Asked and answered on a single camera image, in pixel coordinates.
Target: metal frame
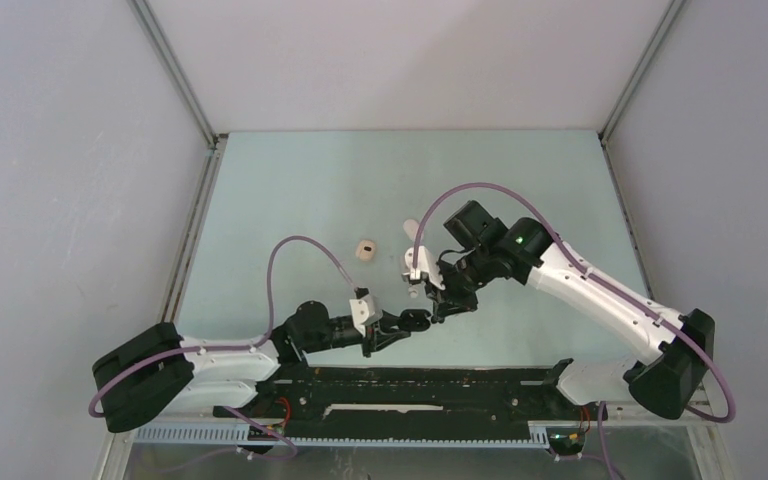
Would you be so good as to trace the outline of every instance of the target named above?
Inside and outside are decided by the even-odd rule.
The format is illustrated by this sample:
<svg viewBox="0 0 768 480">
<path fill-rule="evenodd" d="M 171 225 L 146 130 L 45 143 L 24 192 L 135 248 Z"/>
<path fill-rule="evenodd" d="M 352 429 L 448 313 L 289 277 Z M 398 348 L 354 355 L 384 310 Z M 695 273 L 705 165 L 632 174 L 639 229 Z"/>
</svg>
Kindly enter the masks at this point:
<svg viewBox="0 0 768 480">
<path fill-rule="evenodd" d="M 187 76 L 184 75 L 184 70 L 181 68 L 181 64 L 178 63 L 178 58 L 175 57 L 175 52 L 172 51 L 169 40 L 166 39 L 166 34 L 160 28 L 160 24 L 157 22 L 157 17 L 154 15 L 151 6 L 149 6 L 148 0 L 128 0 L 128 3 L 131 4 L 134 15 L 136 15 L 137 20 L 140 22 L 155 52 L 157 52 L 160 63 L 163 64 L 163 67 L 169 74 L 172 85 L 187 105 L 193 120 L 195 120 L 205 142 L 207 142 L 207 146 L 213 148 L 217 141 L 216 132 L 210 126 L 207 115 L 204 114 L 204 110 L 202 110 L 198 98 L 196 98 L 196 94 L 193 92 L 193 87 L 187 80 Z"/>
<path fill-rule="evenodd" d="M 658 27 L 655 28 L 652 38 L 649 39 L 649 43 L 647 43 L 646 48 L 643 49 L 643 55 L 641 55 L 640 60 L 637 61 L 637 65 L 634 67 L 634 71 L 631 73 L 628 83 L 626 83 L 620 97 L 617 99 L 617 103 L 614 104 L 614 108 L 608 115 L 608 119 L 605 121 L 605 126 L 602 127 L 602 131 L 599 132 L 599 138 L 602 140 L 602 145 L 607 145 L 611 140 L 611 136 L 614 134 L 617 125 L 622 119 L 628 104 L 631 102 L 634 94 L 637 93 L 637 87 L 640 85 L 646 72 L 649 71 L 649 67 L 652 66 L 652 63 L 655 60 L 655 55 L 661 49 L 661 45 L 664 44 L 667 36 L 672 31 L 679 14 L 681 14 L 687 2 L 688 0 L 670 0 L 670 4 L 667 6 L 666 11 L 664 11 L 661 21 L 658 22 Z"/>
<path fill-rule="evenodd" d="M 216 177 L 219 174 L 219 166 L 222 163 L 222 155 L 225 153 L 225 147 L 228 144 L 228 136 L 220 135 L 216 147 L 209 152 L 204 168 L 201 173 L 196 195 L 190 207 L 189 220 L 184 230 L 184 237 L 181 240 L 181 247 L 178 253 L 178 260 L 175 263 L 175 269 L 169 281 L 166 302 L 163 304 L 163 310 L 160 313 L 160 322 L 175 322 L 178 318 L 178 311 L 183 300 L 184 290 L 187 288 L 187 281 L 190 278 L 190 267 L 192 266 L 193 255 L 196 253 L 198 241 L 201 238 L 201 230 L 204 226 L 204 220 L 207 213 L 207 207 L 213 196 L 213 186 Z"/>
<path fill-rule="evenodd" d="M 169 42 L 161 29 L 154 12 L 149 6 L 149 0 L 128 0 L 134 14 L 142 25 L 146 35 L 155 48 L 158 57 L 167 70 L 170 80 L 179 93 L 190 114 L 193 116 L 205 142 L 211 149 L 205 159 L 199 185 L 189 212 L 189 219 L 183 234 L 179 248 L 178 260 L 171 275 L 168 295 L 164 307 L 159 315 L 161 322 L 175 322 L 189 279 L 190 267 L 193 256 L 198 246 L 201 229 L 207 212 L 213 187 L 219 172 L 219 166 L 227 145 L 227 135 L 217 135 L 207 119 L 201 105 L 192 90 L 183 69 L 178 63 Z M 617 125 L 622 119 L 629 102 L 637 93 L 638 86 L 651 67 L 656 54 L 664 43 L 668 34 L 672 31 L 679 14 L 683 11 L 687 0 L 671 0 L 655 32 L 649 40 L 643 54 L 638 61 L 628 83 L 617 99 L 605 126 L 599 133 L 602 142 L 605 161 L 617 192 L 617 199 L 625 217 L 632 246 L 640 266 L 647 293 L 653 296 L 653 289 L 646 273 L 643 255 L 637 245 L 634 221 L 625 207 L 621 183 L 617 180 L 616 171 L 613 168 L 608 145 Z M 708 396 L 704 388 L 700 387 L 692 399 L 692 404 L 700 407 L 709 407 Z M 702 420 L 694 415 L 687 414 L 676 421 L 664 420 L 657 417 L 639 405 L 634 403 L 610 403 L 608 409 L 612 412 L 611 420 L 605 422 L 608 427 L 632 427 L 632 426 L 686 426 L 690 441 L 696 456 L 700 474 L 703 480 L 731 480 L 734 472 L 731 469 L 728 454 L 719 435 L 716 425 Z M 209 412 L 194 412 L 192 414 L 163 415 L 157 419 L 161 422 L 190 422 L 190 423 L 232 423 L 234 419 L 212 418 Z M 533 422 L 533 427 L 576 427 L 576 422 Z M 128 465 L 131 448 L 134 444 L 135 432 L 108 434 L 105 438 L 101 454 L 96 466 L 93 478 L 95 480 L 120 480 L 124 477 Z"/>
</svg>

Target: white wall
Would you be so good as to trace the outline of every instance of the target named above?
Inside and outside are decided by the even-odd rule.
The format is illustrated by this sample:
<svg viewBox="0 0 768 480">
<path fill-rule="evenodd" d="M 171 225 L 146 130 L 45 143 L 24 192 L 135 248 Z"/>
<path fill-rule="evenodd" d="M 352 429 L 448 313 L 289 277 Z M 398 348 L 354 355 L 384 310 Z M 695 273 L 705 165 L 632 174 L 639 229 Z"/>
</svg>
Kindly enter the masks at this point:
<svg viewBox="0 0 768 480">
<path fill-rule="evenodd" d="M 768 478 L 768 2 L 690 2 L 610 151 L 656 294 L 718 321 L 733 460 Z"/>
<path fill-rule="evenodd" d="M 668 0 L 156 0 L 213 127 L 601 128 Z"/>
<path fill-rule="evenodd" d="M 0 479 L 92 473 L 90 367 L 157 320 L 204 152 L 127 2 L 0 1 Z"/>
</svg>

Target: purple cable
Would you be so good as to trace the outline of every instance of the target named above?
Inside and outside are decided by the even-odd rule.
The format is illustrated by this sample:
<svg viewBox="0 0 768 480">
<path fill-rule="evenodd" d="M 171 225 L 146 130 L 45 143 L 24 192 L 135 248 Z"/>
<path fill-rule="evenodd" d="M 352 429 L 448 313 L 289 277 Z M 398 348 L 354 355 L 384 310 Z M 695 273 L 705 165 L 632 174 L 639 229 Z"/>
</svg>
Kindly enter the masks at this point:
<svg viewBox="0 0 768 480">
<path fill-rule="evenodd" d="M 552 226 L 546 220 L 546 217 L 541 215 L 540 212 L 538 212 L 537 209 L 534 207 L 534 205 L 531 204 L 531 202 L 529 202 L 522 195 L 514 192 L 509 188 L 505 188 L 501 185 L 496 185 L 495 183 L 487 183 L 487 182 L 472 182 L 472 183 L 464 183 L 463 185 L 458 185 L 457 187 L 447 190 L 445 193 L 440 195 L 436 200 L 434 200 L 431 206 L 428 207 L 428 211 L 426 211 L 425 215 L 422 216 L 422 220 L 419 222 L 419 228 L 416 231 L 416 237 L 414 238 L 414 241 L 413 241 L 414 252 L 419 251 L 419 244 L 422 241 L 422 232 L 425 230 L 425 225 L 428 223 L 428 219 L 431 218 L 431 214 L 434 213 L 434 210 L 436 210 L 437 207 L 439 207 L 444 200 L 454 195 L 455 193 L 458 193 L 464 190 L 469 190 L 471 188 L 489 188 L 491 190 L 497 190 L 517 200 L 519 203 L 525 206 L 525 208 L 527 208 L 528 211 L 530 211 L 531 214 L 534 215 L 534 217 L 540 223 L 543 224 L 543 227 L 546 228 L 546 231 L 549 233 L 549 236 L 552 237 L 552 241 L 554 241 L 555 244 L 558 245 L 558 249 L 561 251 L 564 257 L 566 257 L 569 263 L 573 265 L 575 269 L 578 270 L 580 273 L 585 273 L 587 271 L 587 267 L 582 265 L 578 261 L 578 259 L 575 258 L 575 255 L 573 255 L 569 251 L 567 246 L 564 244 L 564 242 L 561 241 L 560 235 L 558 235 L 555 229 L 552 228 Z M 414 255 L 413 261 L 412 261 L 413 268 L 416 268 L 418 261 L 419 261 L 418 256 Z M 658 322 L 660 323 L 660 325 L 664 326 L 667 330 L 670 331 L 670 333 L 672 333 L 673 335 L 678 337 L 681 341 L 683 341 L 685 344 L 687 344 L 687 346 L 690 347 L 691 350 L 693 350 L 693 353 L 695 353 L 699 357 L 699 359 L 702 360 L 702 363 L 704 363 L 705 366 L 708 367 L 708 370 L 711 371 L 711 374 L 714 375 L 714 378 L 717 380 L 717 383 L 720 385 L 720 388 L 723 391 L 723 395 L 726 398 L 726 405 L 727 405 L 726 415 L 722 417 L 717 417 L 717 416 L 705 413 L 694 407 L 687 407 L 686 408 L 687 411 L 694 413 L 705 420 L 716 422 L 716 423 L 728 423 L 734 420 L 734 417 L 737 414 L 737 408 L 735 406 L 735 401 L 734 401 L 734 394 L 729 388 L 728 383 L 726 383 L 725 375 L 723 375 L 723 372 L 719 369 L 719 367 L 717 367 L 714 364 L 714 361 L 711 359 L 711 357 L 708 356 L 707 353 L 705 353 L 705 350 L 699 347 L 699 345 L 697 345 L 696 342 L 694 342 L 690 337 L 688 337 L 684 332 L 682 332 L 675 325 L 672 325 L 670 322 L 661 322 L 660 321 L 661 317 L 660 315 L 658 315 L 657 312 L 655 312 L 645 304 L 639 302 L 637 299 L 635 299 L 631 295 L 617 288 L 611 282 L 605 280 L 604 278 L 600 277 L 598 274 L 595 274 L 595 273 L 590 274 L 588 278 L 592 279 L 594 282 L 603 286 L 605 289 L 607 289 L 614 295 L 618 296 L 619 298 L 625 300 L 626 302 L 628 302 L 629 304 L 631 304 L 632 306 L 640 310 L 645 316 L 651 318 L 653 321 Z"/>
<path fill-rule="evenodd" d="M 273 264 L 275 263 L 275 255 L 278 253 L 278 250 L 280 250 L 281 247 L 283 247 L 287 243 L 292 242 L 294 240 L 310 243 L 311 245 L 313 245 L 316 248 L 320 249 L 325 255 L 328 256 L 329 259 L 331 259 L 331 261 L 334 263 L 334 266 L 336 266 L 337 270 L 340 272 L 340 275 L 343 276 L 343 278 L 346 280 L 346 283 L 349 284 L 349 286 L 352 288 L 352 290 L 357 290 L 357 286 L 355 285 L 354 281 L 352 280 L 352 277 L 349 276 L 349 273 L 346 271 L 345 268 L 343 268 L 343 265 L 340 263 L 339 260 L 337 260 L 337 257 L 335 257 L 334 254 L 331 253 L 330 250 L 328 250 L 327 248 L 325 248 L 324 245 L 322 245 L 321 243 L 317 242 L 316 240 L 314 240 L 314 239 L 312 239 L 310 237 L 306 237 L 304 235 L 291 235 L 291 236 L 281 240 L 280 242 L 278 242 L 278 244 L 275 245 L 275 248 L 272 249 L 272 253 L 269 255 L 269 264 L 266 267 L 266 299 L 267 299 L 267 303 L 269 304 L 269 325 L 268 325 L 268 327 L 266 329 L 266 333 L 263 334 L 263 337 L 260 340 L 256 341 L 255 343 L 253 343 L 251 345 L 217 345 L 217 346 L 205 347 L 204 349 L 206 351 L 208 351 L 208 352 L 232 352 L 232 351 L 249 350 L 252 347 L 258 348 L 261 345 L 263 345 L 263 344 L 265 344 L 266 342 L 269 341 L 269 337 L 272 335 L 272 328 L 275 325 L 275 306 L 274 306 L 273 301 L 272 301 L 272 267 L 273 267 Z M 93 395 L 92 399 L 90 400 L 90 405 L 89 405 L 89 408 L 88 408 L 90 416 L 94 417 L 94 418 L 104 418 L 104 413 L 103 412 L 99 412 L 98 410 L 96 410 L 96 406 L 101 401 L 102 397 L 107 395 L 107 393 L 110 392 L 110 390 L 113 389 L 113 387 L 115 387 L 120 382 L 122 382 L 122 380 L 124 380 L 124 379 L 128 378 L 129 376 L 133 375 L 135 372 L 137 372 L 139 370 L 142 370 L 143 368 L 145 368 L 145 367 L 147 367 L 149 365 L 152 365 L 152 364 L 154 364 L 154 363 L 156 363 L 156 362 L 158 362 L 160 360 L 163 360 L 164 358 L 169 358 L 169 357 L 172 357 L 172 356 L 175 356 L 175 355 L 181 355 L 181 354 L 186 354 L 186 353 L 195 353 L 195 352 L 200 351 L 201 349 L 202 349 L 202 347 L 193 346 L 193 347 L 181 347 L 181 348 L 175 348 L 175 349 L 172 349 L 172 350 L 167 350 L 165 352 L 161 352 L 161 353 L 152 355 L 152 356 L 150 356 L 148 358 L 145 358 L 143 360 L 140 360 L 139 362 L 137 362 L 137 363 L 131 365 L 130 367 L 126 368 L 125 370 L 120 372 L 118 375 L 113 377 L 109 382 L 104 384 L 104 386 L 101 387 L 95 395 Z M 281 435 L 281 434 L 279 434 L 277 432 L 269 431 L 269 429 L 267 429 L 263 425 L 260 425 L 259 423 L 251 420 L 250 418 L 246 417 L 245 415 L 241 414 L 240 412 L 234 410 L 231 407 L 224 407 L 224 408 L 226 410 L 228 410 L 229 412 L 231 412 L 234 416 L 236 416 L 240 420 L 242 420 L 242 421 L 248 423 L 249 425 L 251 425 L 252 427 L 254 427 L 254 428 L 256 428 L 256 429 L 266 433 L 267 435 L 271 435 L 271 436 L 277 438 L 278 440 L 284 442 L 292 450 L 292 453 L 290 455 L 284 455 L 284 456 L 272 457 L 272 456 L 266 456 L 266 455 L 260 455 L 260 454 L 252 453 L 253 456 L 257 456 L 259 458 L 263 458 L 263 459 L 267 459 L 267 460 L 287 460 L 287 459 L 290 459 L 290 458 L 294 457 L 296 455 L 296 453 L 298 452 L 298 449 L 293 444 L 293 442 L 291 442 L 289 439 L 287 439 L 283 435 Z M 236 451 L 236 448 L 233 448 L 233 449 L 222 448 L 222 449 L 214 450 L 212 452 L 208 452 L 205 455 L 197 457 L 197 458 L 195 458 L 195 459 L 193 459 L 191 461 L 188 461 L 188 462 L 186 462 L 186 463 L 184 463 L 182 465 L 171 467 L 170 469 L 165 469 L 164 471 L 171 472 L 171 471 L 174 471 L 174 470 L 185 468 L 185 467 L 190 466 L 190 465 L 192 465 L 194 463 L 197 463 L 197 462 L 199 462 L 201 460 L 204 460 L 204 459 L 207 459 L 207 458 L 210 458 L 210 457 L 213 457 L 215 455 L 222 454 L 222 453 L 227 453 L 227 452 L 230 452 L 230 451 Z"/>
<path fill-rule="evenodd" d="M 599 411 L 596 413 L 596 430 L 599 430 L 599 443 L 602 446 L 602 460 L 605 465 L 608 466 L 608 475 L 611 476 L 611 480 L 619 480 L 614 475 L 614 468 L 611 466 L 611 457 L 608 456 L 608 442 L 605 440 L 605 427 L 602 425 L 602 417 L 605 415 L 605 402 L 599 403 Z"/>
<path fill-rule="evenodd" d="M 179 465 L 175 465 L 175 466 L 172 466 L 172 467 L 164 467 L 164 468 L 153 467 L 151 465 L 146 464 L 145 461 L 142 459 L 142 457 L 138 457 L 139 465 L 141 467 L 143 467 L 144 469 L 150 471 L 150 472 L 163 474 L 163 473 L 174 472 L 176 470 L 182 470 L 182 469 L 187 468 L 187 467 L 189 467 L 191 465 L 195 465 L 196 463 L 199 463 L 202 460 L 207 460 L 208 458 L 212 458 L 212 457 L 215 457 L 217 455 L 224 455 L 226 453 L 240 453 L 240 454 L 242 454 L 242 453 L 245 452 L 245 456 L 247 458 L 249 458 L 249 457 L 251 457 L 251 458 L 257 457 L 257 458 L 262 458 L 264 460 L 289 460 L 289 459 L 295 457 L 296 455 L 298 455 L 298 453 L 299 453 L 298 447 L 296 447 L 296 445 L 293 442 L 291 442 L 288 438 L 284 437 L 280 433 L 272 431 L 272 430 L 269 430 L 268 428 L 266 428 L 263 425 L 253 421 L 252 419 L 246 417 L 245 415 L 243 415 L 242 413 L 238 412 L 237 410 L 235 410 L 235 409 L 233 409 L 231 407 L 222 407 L 222 408 L 224 408 L 225 410 L 228 410 L 234 416 L 236 416 L 240 420 L 248 423 L 252 427 L 260 430 L 261 432 L 263 432 L 263 433 L 265 433 L 265 434 L 267 434 L 269 436 L 275 437 L 278 440 L 284 442 L 285 445 L 290 447 L 290 453 L 288 453 L 287 455 L 272 456 L 272 455 L 263 455 L 263 454 L 255 453 L 255 452 L 247 452 L 245 450 L 238 449 L 238 447 L 226 447 L 226 448 L 218 448 L 216 450 L 211 450 L 211 451 L 205 453 L 204 455 L 199 455 L 196 458 L 187 460 L 184 463 L 181 463 Z"/>
<path fill-rule="evenodd" d="M 340 263 L 339 260 L 337 260 L 337 257 L 335 257 L 330 250 L 325 248 L 325 245 L 322 245 L 316 240 L 310 237 L 306 237 L 304 235 L 290 235 L 289 237 L 281 240 L 280 242 L 278 242 L 277 245 L 275 245 L 275 248 L 272 249 L 272 253 L 269 254 L 269 263 L 266 266 L 266 302 L 269 304 L 269 325 L 266 328 L 266 333 L 263 334 L 263 338 L 261 338 L 260 340 L 258 340 L 257 343 L 255 343 L 255 346 L 257 347 L 269 341 L 269 337 L 272 336 L 272 328 L 275 325 L 275 305 L 272 302 L 272 267 L 275 264 L 275 255 L 278 254 L 278 250 L 280 250 L 281 247 L 283 247 L 284 245 L 292 241 L 307 242 L 313 245 L 314 247 L 320 249 L 322 253 L 324 253 L 331 260 L 334 266 L 337 267 L 337 271 L 340 272 L 340 275 L 343 276 L 343 279 L 346 280 L 346 283 L 349 284 L 349 287 L 352 288 L 352 291 L 357 290 L 357 285 L 355 285 L 355 282 L 354 280 L 352 280 L 352 277 L 349 275 L 349 272 L 347 272 L 346 269 L 343 268 L 343 265 Z"/>
</svg>

